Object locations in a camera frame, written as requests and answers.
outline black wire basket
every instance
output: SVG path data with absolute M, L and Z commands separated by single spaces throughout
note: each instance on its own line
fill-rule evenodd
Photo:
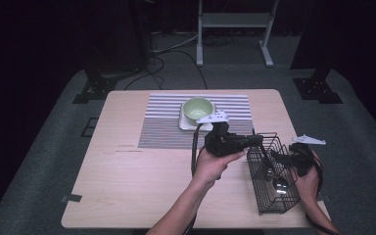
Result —
M 291 165 L 289 153 L 281 144 L 277 133 L 259 135 L 263 136 L 262 148 L 251 147 L 247 153 L 247 162 L 258 202 L 258 213 L 260 215 L 284 213 L 300 200 L 294 180 L 297 176 L 293 170 L 289 170 Z M 284 191 L 276 190 L 273 184 L 273 180 L 278 182 L 280 178 L 283 182 L 287 182 Z

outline shelf leg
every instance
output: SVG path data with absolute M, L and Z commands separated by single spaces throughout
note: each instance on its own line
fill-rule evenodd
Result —
M 273 7 L 271 8 L 270 17 L 267 22 L 267 28 L 264 35 L 264 40 L 259 42 L 261 52 L 263 53 L 266 66 L 269 68 L 274 67 L 273 61 L 271 60 L 270 53 L 267 49 L 268 38 L 270 37 L 271 28 L 273 27 L 274 18 L 276 16 L 277 6 L 279 5 L 279 0 L 274 0 Z
M 197 66 L 204 64 L 203 60 L 203 0 L 199 0 L 198 7 L 198 36 L 197 36 Z

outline white and black striped cloth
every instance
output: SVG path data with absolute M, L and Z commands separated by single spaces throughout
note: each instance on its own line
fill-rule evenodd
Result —
M 194 130 L 179 127 L 181 105 L 193 97 L 210 100 L 218 111 L 229 116 L 229 132 L 250 135 L 252 114 L 247 95 L 217 94 L 151 94 L 143 121 L 138 148 L 191 149 Z M 200 131 L 198 147 L 204 145 L 205 131 Z

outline metal shelf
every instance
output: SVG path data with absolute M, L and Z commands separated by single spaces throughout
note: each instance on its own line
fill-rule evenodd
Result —
M 269 13 L 203 13 L 203 27 L 267 27 Z
M 203 0 L 199 0 L 198 14 L 198 43 L 197 43 L 197 66 L 204 64 L 203 59 L 203 28 L 204 27 L 263 27 L 266 28 L 265 36 L 258 43 L 263 54 L 266 66 L 274 66 L 267 42 L 273 26 L 274 17 L 279 0 L 273 0 L 273 6 L 269 13 L 203 13 Z

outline green bowl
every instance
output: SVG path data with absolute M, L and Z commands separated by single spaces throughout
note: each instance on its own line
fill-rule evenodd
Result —
M 192 124 L 197 125 L 196 120 L 198 118 L 203 118 L 212 114 L 213 106 L 211 101 L 204 98 L 195 97 L 187 100 L 184 103 L 182 110 L 188 120 Z

